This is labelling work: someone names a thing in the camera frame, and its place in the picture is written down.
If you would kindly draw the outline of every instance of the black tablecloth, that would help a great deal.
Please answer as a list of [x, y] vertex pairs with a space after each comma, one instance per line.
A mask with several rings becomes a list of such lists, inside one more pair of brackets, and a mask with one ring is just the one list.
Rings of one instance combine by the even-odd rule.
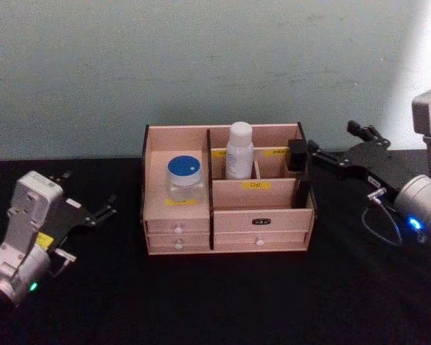
[[[426, 172], [423, 151], [395, 152]], [[140, 159], [0, 162], [0, 243], [16, 180], [72, 170], [66, 196], [118, 215], [77, 229], [77, 262], [0, 323], [0, 344], [431, 344], [431, 244], [370, 235], [370, 191], [312, 169], [319, 221], [308, 253], [148, 257], [139, 225]], [[387, 236], [381, 213], [369, 216]]]

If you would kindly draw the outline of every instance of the white drawer knob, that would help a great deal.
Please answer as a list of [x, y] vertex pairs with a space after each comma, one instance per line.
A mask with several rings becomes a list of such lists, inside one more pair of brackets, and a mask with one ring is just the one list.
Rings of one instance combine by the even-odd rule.
[[179, 239], [177, 240], [177, 242], [175, 242], [174, 248], [177, 250], [181, 250], [184, 246], [182, 245], [182, 241], [180, 241]]

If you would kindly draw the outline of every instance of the yellow sticker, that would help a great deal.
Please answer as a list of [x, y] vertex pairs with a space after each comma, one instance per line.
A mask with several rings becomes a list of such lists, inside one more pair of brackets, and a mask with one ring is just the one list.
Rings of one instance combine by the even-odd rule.
[[54, 239], [42, 232], [39, 232], [37, 235], [37, 244], [41, 246], [43, 249], [48, 249]]
[[243, 190], [256, 190], [256, 189], [269, 190], [271, 188], [272, 188], [271, 182], [241, 182], [241, 189]]
[[266, 149], [264, 151], [265, 157], [273, 157], [273, 156], [285, 156], [289, 153], [289, 149]]
[[196, 205], [196, 199], [188, 199], [183, 201], [173, 201], [172, 199], [166, 199], [164, 204], [166, 206], [193, 206]]
[[211, 151], [210, 151], [210, 155], [211, 155], [211, 157], [214, 157], [214, 158], [224, 158], [224, 157], [226, 157], [227, 156], [227, 150], [226, 149], [212, 149]]

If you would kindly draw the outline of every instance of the wooden drawer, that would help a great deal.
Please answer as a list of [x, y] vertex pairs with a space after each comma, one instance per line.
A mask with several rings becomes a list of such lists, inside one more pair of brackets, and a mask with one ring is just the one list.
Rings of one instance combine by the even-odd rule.
[[214, 211], [215, 233], [301, 231], [310, 228], [311, 208]]
[[181, 234], [181, 235], [149, 235], [150, 247], [173, 247], [177, 250], [185, 247], [209, 248], [209, 234]]
[[271, 243], [282, 242], [303, 242], [306, 232], [301, 231], [281, 231], [281, 232], [244, 232], [225, 233], [214, 235], [214, 245], [218, 244], [251, 244], [261, 249]]
[[209, 219], [153, 220], [147, 222], [149, 234], [209, 234]]

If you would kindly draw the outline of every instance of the cable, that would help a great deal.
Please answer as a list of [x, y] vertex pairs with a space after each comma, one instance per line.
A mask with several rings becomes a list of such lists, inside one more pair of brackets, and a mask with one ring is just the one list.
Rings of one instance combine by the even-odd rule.
[[391, 214], [389, 214], [388, 210], [386, 209], [385, 205], [383, 203], [377, 203], [377, 205], [379, 205], [381, 207], [381, 209], [384, 211], [384, 213], [388, 216], [389, 220], [393, 223], [394, 226], [394, 230], [396, 232], [397, 238], [399, 239], [399, 242], [393, 242], [390, 241], [389, 239], [387, 239], [386, 237], [383, 237], [382, 235], [378, 234], [377, 232], [375, 232], [369, 225], [367, 225], [366, 222], [366, 215], [367, 212], [369, 211], [370, 207], [367, 206], [363, 213], [361, 214], [361, 220], [362, 220], [362, 224], [364, 225], [364, 227], [369, 230], [369, 232], [375, 236], [377, 236], [380, 240], [386, 242], [387, 244], [390, 244], [392, 246], [396, 246], [396, 247], [400, 247], [402, 245], [402, 237], [401, 237], [401, 233], [399, 232], [399, 227], [396, 224], [396, 221], [394, 221], [393, 217], [391, 216]]

